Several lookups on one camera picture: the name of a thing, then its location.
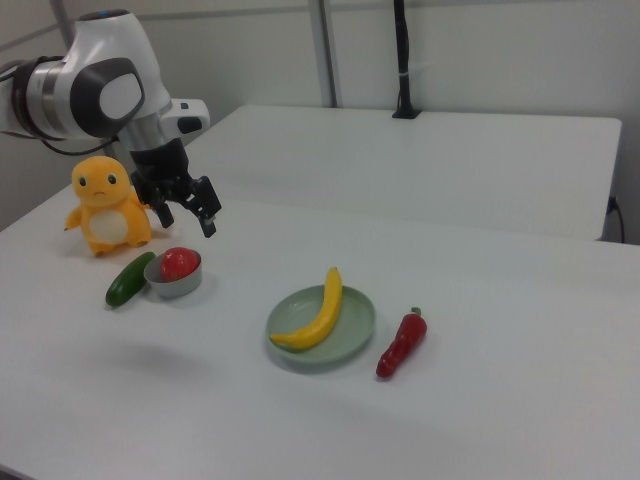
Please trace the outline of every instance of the white table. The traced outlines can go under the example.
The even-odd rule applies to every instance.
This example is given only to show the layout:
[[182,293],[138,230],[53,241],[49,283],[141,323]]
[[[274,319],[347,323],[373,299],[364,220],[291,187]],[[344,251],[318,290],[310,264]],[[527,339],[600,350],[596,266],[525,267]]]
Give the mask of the white table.
[[[203,284],[116,311],[106,288],[141,250],[92,258],[62,231],[69,188],[0,233],[0,464],[42,480],[637,477],[637,247],[222,201],[208,240],[178,208],[169,230],[154,220],[148,249],[199,250]],[[330,265],[374,302],[376,332],[338,368],[292,369],[266,318]],[[376,381],[414,305],[428,338]]]
[[224,198],[594,240],[620,121],[245,106],[189,146]]

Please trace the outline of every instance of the plate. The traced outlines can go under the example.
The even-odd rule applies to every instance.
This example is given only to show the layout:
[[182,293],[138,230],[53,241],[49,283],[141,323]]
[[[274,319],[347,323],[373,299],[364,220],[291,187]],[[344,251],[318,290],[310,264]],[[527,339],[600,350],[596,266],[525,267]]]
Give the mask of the plate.
[[[310,323],[320,312],[324,285],[305,288],[282,300],[267,320],[267,339],[273,333],[290,333]],[[342,288],[340,314],[331,333],[318,345],[293,350],[268,341],[270,348],[287,360],[306,365],[320,365],[342,360],[362,348],[375,324],[375,308],[362,292]]]

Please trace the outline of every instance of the green cucumber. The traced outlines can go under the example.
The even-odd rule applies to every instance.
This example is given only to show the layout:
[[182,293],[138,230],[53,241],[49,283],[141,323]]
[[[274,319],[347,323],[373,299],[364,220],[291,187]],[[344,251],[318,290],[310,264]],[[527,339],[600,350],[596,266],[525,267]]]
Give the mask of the green cucumber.
[[144,267],[154,258],[156,258],[155,253],[146,252],[124,267],[107,290],[105,296],[107,305],[119,307],[131,300],[131,297],[147,283],[144,278]]

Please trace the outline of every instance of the metal bowl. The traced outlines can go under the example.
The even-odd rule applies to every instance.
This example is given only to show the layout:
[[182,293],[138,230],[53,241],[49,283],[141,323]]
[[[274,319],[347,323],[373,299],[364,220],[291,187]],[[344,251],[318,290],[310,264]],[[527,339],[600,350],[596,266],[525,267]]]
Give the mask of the metal bowl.
[[186,277],[173,282],[165,282],[160,274],[160,264],[162,263],[162,255],[158,255],[151,260],[144,269],[144,278],[149,282],[151,288],[165,298],[176,298],[192,292],[202,282],[202,258],[200,254],[193,250],[198,256],[198,267]]

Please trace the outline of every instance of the banana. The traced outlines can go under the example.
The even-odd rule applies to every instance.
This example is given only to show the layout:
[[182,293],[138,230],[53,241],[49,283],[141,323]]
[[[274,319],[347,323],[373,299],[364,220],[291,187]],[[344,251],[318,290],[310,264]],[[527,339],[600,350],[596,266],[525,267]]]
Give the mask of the banana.
[[273,343],[303,350],[311,348],[324,340],[336,324],[342,305],[342,278],[336,267],[327,272],[324,283],[324,300],[318,316],[308,325],[288,334],[274,333],[270,336]]

